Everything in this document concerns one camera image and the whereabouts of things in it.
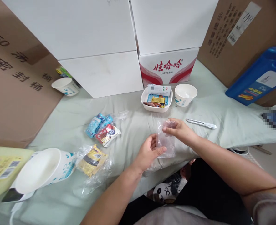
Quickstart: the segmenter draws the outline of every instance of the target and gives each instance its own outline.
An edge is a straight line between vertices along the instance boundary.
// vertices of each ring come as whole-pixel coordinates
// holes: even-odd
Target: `brown cardboard box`
[[[58,61],[0,0],[0,146],[26,147],[62,93]]]
[[[227,40],[250,0],[219,0],[198,60],[230,87],[268,48],[276,46],[276,0],[253,0],[261,10],[232,46]],[[276,89],[257,104],[276,104]]]

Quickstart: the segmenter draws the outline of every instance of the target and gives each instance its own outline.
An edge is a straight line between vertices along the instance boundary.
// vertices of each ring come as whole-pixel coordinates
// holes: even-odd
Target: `red logo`
[[[168,60],[168,63],[166,63],[165,65],[163,65],[163,62],[160,61],[160,64],[155,65],[154,70],[157,71],[163,71],[163,69],[167,69],[170,70],[170,67],[173,66],[175,68],[179,68],[180,65],[182,65],[181,61],[183,61],[182,59],[179,59],[179,61],[175,64],[170,63],[170,60]]]

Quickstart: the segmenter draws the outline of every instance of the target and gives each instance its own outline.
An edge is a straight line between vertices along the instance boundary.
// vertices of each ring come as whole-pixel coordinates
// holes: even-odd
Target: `floor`
[[[250,153],[265,171],[276,178],[276,143],[263,145],[263,148],[272,152],[272,155],[267,155],[252,147],[250,147]]]

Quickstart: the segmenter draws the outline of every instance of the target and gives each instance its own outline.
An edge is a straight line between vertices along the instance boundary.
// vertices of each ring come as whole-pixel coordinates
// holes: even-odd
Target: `bed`
[[[74,97],[64,96],[28,148],[41,151],[55,147],[73,152],[83,145],[92,145],[97,141],[89,138],[84,130],[95,115],[129,110],[128,118],[116,124],[122,134],[107,148],[114,162],[111,174],[102,186],[82,197],[74,193],[86,179],[78,170],[64,181],[37,190],[16,212],[14,224],[79,224],[106,187],[131,164],[146,137],[156,132],[158,120],[191,118],[215,124],[217,129],[210,130],[188,123],[198,135],[224,148],[276,142],[276,130],[262,120],[263,108],[256,104],[244,106],[227,97],[224,94],[227,88],[199,61],[188,83],[198,90],[192,103],[180,107],[172,100],[169,110],[161,114],[144,109],[140,102],[142,91],[93,99],[81,89]],[[176,148],[175,158],[155,160],[151,170],[143,175],[132,200],[198,157],[179,141]],[[8,224],[12,207],[13,203],[0,204],[0,224]]]

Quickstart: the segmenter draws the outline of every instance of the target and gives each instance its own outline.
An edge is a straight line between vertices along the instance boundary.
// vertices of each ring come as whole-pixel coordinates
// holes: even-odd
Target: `cord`
[[[15,203],[15,205],[13,206],[12,210],[11,210],[11,217],[10,217],[10,223],[9,225],[13,225],[13,217],[15,215],[15,213],[21,208],[23,202],[18,202],[18,203]]]

